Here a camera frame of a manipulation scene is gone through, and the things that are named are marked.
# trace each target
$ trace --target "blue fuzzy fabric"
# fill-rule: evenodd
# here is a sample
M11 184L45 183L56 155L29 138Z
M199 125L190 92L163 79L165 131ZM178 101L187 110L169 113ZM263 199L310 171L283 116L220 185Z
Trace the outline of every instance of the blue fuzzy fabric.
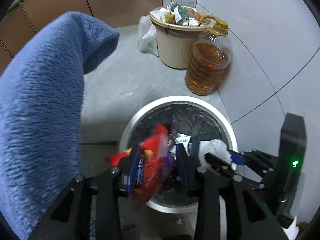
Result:
M35 35L0 77L0 210L21 240L81 173L83 75L118 38L102 21L69 12Z

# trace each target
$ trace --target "plastic bottle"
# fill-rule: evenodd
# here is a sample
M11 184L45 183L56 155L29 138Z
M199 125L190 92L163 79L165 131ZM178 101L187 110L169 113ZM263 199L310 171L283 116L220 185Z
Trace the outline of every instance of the plastic bottle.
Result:
M194 42L185 77L188 89L200 96L210 94L225 77L227 66L232 59L231 44L228 39L228 23L214 16L212 28L200 33Z

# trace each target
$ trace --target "gray floor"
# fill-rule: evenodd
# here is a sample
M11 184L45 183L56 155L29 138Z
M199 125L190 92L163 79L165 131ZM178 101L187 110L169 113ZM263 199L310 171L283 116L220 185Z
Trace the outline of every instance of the gray floor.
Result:
M158 57L139 52L137 26L118 30L120 39L116 51L95 71L85 75L83 142L120 142L125 126L139 109L158 98L172 95L200 98L229 120L218 92L206 97L192 94L184 83L185 70L169 68ZM102 173L108 168L106 157L116 152L118 147L114 146L82 146L84 175ZM131 200L126 198L119 198L119 210L122 225L136 225L135 229L124 233L124 239L163 239L194 234L196 212L164 214L147 206L135 210Z

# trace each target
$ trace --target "trash can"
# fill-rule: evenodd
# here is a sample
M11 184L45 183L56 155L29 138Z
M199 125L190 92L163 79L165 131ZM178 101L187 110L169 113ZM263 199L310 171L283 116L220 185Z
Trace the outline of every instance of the trash can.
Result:
M183 6L189 16L202 16L203 13L195 8ZM150 20L156 27L159 57L169 67L184 69L188 66L192 44L198 35L205 31L204 26L182 26L164 23L150 14Z
M216 108L198 98L171 96L149 103L132 117L122 134L120 152L148 138L157 123L191 136L191 155L195 157L201 140L221 139L229 149L238 151L231 125ZM196 210L198 198L187 197L178 181L168 179L147 205L164 213L187 213Z

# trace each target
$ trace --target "white tissue in bin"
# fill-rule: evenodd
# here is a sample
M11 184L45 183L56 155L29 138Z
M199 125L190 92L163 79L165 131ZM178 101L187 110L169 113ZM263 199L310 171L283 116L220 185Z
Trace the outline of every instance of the white tissue in bin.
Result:
M227 150L227 145L219 140L211 140L211 141L200 141L199 144L199 154L198 158L201 166L206 167L208 169L211 168L210 164L206 162L204 155L206 153L211 153L212 155L218 157L224 162L231 164L231 154Z

